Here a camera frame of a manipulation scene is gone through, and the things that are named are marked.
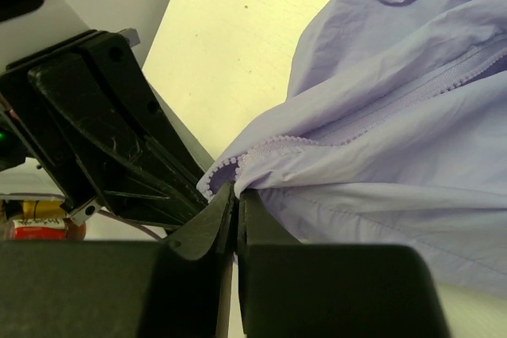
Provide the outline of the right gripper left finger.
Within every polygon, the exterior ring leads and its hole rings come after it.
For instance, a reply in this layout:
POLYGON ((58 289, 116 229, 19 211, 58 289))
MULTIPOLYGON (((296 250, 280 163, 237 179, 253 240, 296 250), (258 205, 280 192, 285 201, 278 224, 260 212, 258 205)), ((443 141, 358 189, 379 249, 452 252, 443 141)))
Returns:
POLYGON ((225 337, 232 184, 161 241, 4 241, 4 337, 225 337))

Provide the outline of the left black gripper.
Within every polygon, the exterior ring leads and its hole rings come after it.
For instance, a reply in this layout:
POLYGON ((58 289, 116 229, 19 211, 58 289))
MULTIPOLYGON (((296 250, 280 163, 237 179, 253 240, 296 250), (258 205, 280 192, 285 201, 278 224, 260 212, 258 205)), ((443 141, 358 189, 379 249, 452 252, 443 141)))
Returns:
POLYGON ((202 169, 171 125, 127 39, 88 31, 1 75, 1 167, 35 158, 77 211, 175 230, 206 204, 202 169))

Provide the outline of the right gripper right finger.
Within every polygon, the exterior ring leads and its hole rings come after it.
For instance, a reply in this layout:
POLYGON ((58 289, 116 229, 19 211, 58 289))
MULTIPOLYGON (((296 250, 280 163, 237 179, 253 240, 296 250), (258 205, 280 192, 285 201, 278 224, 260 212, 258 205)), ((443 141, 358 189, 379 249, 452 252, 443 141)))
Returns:
POLYGON ((301 243, 248 191, 237 254, 248 337, 451 334, 430 272, 410 247, 301 243))

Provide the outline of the lavender purple jacket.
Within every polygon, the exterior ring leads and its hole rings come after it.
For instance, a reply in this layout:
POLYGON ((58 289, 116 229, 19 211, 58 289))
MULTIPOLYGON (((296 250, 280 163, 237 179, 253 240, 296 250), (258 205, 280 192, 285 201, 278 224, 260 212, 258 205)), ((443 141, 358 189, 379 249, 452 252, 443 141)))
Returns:
POLYGON ((504 298, 506 0, 330 0, 197 187, 228 181, 298 239, 408 245, 504 298))

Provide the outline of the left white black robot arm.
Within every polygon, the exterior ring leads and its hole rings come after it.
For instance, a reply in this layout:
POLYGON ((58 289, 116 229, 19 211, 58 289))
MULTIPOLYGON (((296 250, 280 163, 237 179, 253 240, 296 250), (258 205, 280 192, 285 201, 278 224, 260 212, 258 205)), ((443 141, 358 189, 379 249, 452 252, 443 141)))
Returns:
POLYGON ((1 194, 59 197, 177 230, 206 204, 202 169, 153 91, 137 33, 88 27, 64 0, 1 0, 1 194))

